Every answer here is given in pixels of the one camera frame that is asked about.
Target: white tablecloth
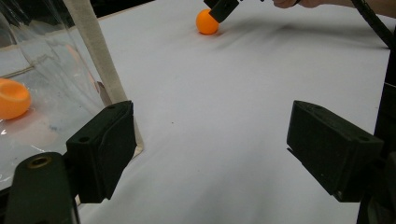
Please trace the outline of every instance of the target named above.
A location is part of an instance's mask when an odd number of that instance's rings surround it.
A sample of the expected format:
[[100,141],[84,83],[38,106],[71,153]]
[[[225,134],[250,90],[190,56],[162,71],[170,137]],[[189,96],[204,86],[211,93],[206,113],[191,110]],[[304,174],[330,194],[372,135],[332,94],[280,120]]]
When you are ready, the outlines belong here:
[[[145,141],[99,223],[355,223],[287,150],[293,100],[372,133],[389,51],[352,8],[244,1],[215,35],[203,1],[155,1],[101,21]],[[381,18],[393,28],[395,20]]]

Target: plastic bag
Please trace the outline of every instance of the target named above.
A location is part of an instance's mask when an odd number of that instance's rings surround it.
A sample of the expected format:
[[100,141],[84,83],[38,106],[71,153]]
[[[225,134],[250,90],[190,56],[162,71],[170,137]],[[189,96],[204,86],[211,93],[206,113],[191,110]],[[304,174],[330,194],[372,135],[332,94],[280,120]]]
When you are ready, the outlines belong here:
[[84,45],[62,0],[1,0],[0,12],[0,59],[20,55],[18,66],[2,63],[0,76],[22,83],[32,98],[25,114],[0,120],[3,189],[24,159],[46,151],[65,153],[66,140],[104,104],[97,72],[87,66],[88,54],[81,57]]

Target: black object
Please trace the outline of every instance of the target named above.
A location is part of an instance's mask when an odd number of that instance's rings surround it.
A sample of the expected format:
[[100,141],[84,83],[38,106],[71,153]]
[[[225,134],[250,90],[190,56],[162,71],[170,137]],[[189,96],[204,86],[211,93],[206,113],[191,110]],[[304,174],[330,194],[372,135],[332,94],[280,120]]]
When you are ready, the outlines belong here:
[[151,1],[153,0],[91,0],[91,5],[96,17],[99,18]]
[[396,152],[381,154],[381,139],[322,106],[295,101],[287,142],[329,194],[361,202],[359,224],[396,221]]
[[396,51],[396,39],[387,26],[375,15],[365,0],[351,0],[375,33],[384,41],[391,51]]
[[42,153],[18,165],[12,186],[0,192],[5,223],[79,223],[77,195],[82,203],[110,199],[136,148],[132,102],[108,106],[66,145],[63,156]]
[[204,0],[211,8],[209,14],[218,22],[222,22],[239,5],[238,0]]
[[[393,38],[396,40],[396,32],[393,32]],[[385,82],[396,87],[396,50],[390,52]]]
[[111,198],[136,148],[132,103],[110,105],[67,140],[82,203]]
[[294,5],[293,5],[293,6],[295,6],[295,5],[299,4],[300,2],[301,2],[301,0],[297,0],[297,1],[294,3]]

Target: black cable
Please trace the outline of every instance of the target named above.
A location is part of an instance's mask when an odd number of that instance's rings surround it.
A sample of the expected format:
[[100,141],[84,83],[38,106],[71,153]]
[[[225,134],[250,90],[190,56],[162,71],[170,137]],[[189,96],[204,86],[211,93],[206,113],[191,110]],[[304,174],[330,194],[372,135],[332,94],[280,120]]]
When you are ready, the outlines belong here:
[[375,15],[371,10],[370,6],[365,0],[351,0],[355,8],[363,16],[363,18],[369,23],[376,34],[384,41],[388,48],[396,52],[396,40],[393,37],[393,33],[385,26],[385,24]]

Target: ping pong ball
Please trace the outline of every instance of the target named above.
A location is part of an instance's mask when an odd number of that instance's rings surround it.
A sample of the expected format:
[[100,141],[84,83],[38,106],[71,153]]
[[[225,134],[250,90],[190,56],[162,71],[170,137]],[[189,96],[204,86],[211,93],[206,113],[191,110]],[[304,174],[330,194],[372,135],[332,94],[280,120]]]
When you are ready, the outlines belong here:
[[219,29],[219,23],[209,14],[210,9],[204,9],[197,15],[196,25],[203,35],[213,35]]
[[15,119],[29,108],[30,93],[21,83],[0,78],[0,119]]

